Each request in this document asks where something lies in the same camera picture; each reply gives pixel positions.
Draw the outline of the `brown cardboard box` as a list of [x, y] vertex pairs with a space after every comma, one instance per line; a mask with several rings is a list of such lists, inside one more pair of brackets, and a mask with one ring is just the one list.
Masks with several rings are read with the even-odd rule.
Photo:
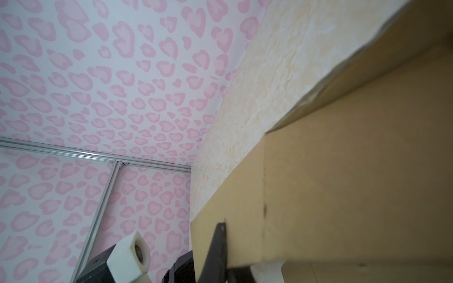
[[257, 282], [453, 280], [453, 4], [411, 1], [325, 76], [193, 221]]

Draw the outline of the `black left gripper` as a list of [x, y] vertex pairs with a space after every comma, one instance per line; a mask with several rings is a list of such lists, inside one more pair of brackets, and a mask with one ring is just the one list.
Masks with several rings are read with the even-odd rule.
[[193, 251], [179, 257], [162, 278], [162, 283], [196, 283]]

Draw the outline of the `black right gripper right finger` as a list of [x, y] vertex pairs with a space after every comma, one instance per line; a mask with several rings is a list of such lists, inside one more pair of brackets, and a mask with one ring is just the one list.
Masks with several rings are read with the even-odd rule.
[[226, 272], [227, 283], [256, 283], [250, 266], [228, 269]]

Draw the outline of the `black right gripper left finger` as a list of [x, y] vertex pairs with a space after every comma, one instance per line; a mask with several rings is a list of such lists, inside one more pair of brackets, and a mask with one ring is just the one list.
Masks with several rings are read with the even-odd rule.
[[227, 226], [218, 223], [211, 239], [199, 283], [225, 283], [227, 281]]

